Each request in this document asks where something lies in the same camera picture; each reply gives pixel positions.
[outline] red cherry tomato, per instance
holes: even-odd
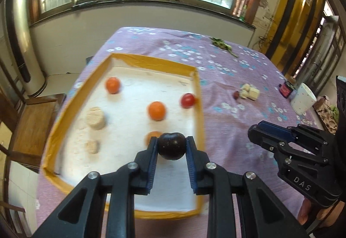
[[[183,108],[190,108],[196,103],[196,98],[193,94],[187,93],[181,97],[180,104]]]
[[[116,94],[120,89],[120,80],[116,77],[110,77],[106,81],[106,89],[110,94]]]

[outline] orange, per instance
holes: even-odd
[[[159,132],[159,131],[153,131],[153,132],[150,132],[148,133],[146,136],[145,136],[145,139],[144,139],[144,142],[145,142],[145,145],[148,146],[149,143],[150,143],[150,139],[152,137],[160,137],[162,135],[162,132]]]
[[[106,81],[106,89],[110,94],[116,94],[120,89],[120,80],[116,77],[110,77]]]
[[[154,101],[148,106],[148,114],[154,121],[161,121],[165,119],[166,108],[160,101]]]

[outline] cherry tomato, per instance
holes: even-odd
[[[144,142],[145,142],[145,145],[148,146],[149,143],[150,143],[150,140],[152,137],[160,137],[163,133],[162,132],[158,132],[158,131],[153,131],[153,132],[150,132],[148,133],[146,136],[145,136],[145,139],[144,139]]]
[[[237,100],[237,99],[239,98],[239,92],[238,92],[238,91],[235,91],[235,92],[233,93],[233,98],[234,98],[235,100]]]
[[[183,108],[190,108],[196,103],[196,98],[193,94],[187,93],[181,97],[180,104]]]
[[[161,121],[166,116],[165,105],[160,101],[154,101],[148,106],[148,113],[154,121]]]
[[[106,89],[110,94],[116,94],[120,89],[120,80],[116,77],[110,77],[106,81]]]

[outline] green vegetable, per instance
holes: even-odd
[[[232,56],[234,57],[239,57],[236,55],[234,52],[232,52],[232,47],[224,42],[222,39],[210,37],[211,42],[214,46],[220,48],[221,50],[226,50],[228,51]]]
[[[331,105],[330,110],[332,111],[333,118],[335,122],[339,122],[339,110],[336,105]]]

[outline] purple bedsheet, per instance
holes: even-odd
[[[199,70],[205,118],[205,146],[211,161],[230,172],[255,172],[297,216],[303,196],[277,176],[273,153],[251,143],[248,128],[262,120],[280,126],[313,125],[309,113],[298,116],[278,91],[284,78],[261,53],[229,43],[235,58],[211,44],[208,36],[178,30],[124,27],[101,47],[85,67],[65,103],[109,52],[142,54],[195,66]],[[258,100],[234,100],[244,83],[261,91]],[[37,191],[40,225],[65,196],[42,174]],[[176,221],[136,220],[137,237],[206,237],[207,212]]]

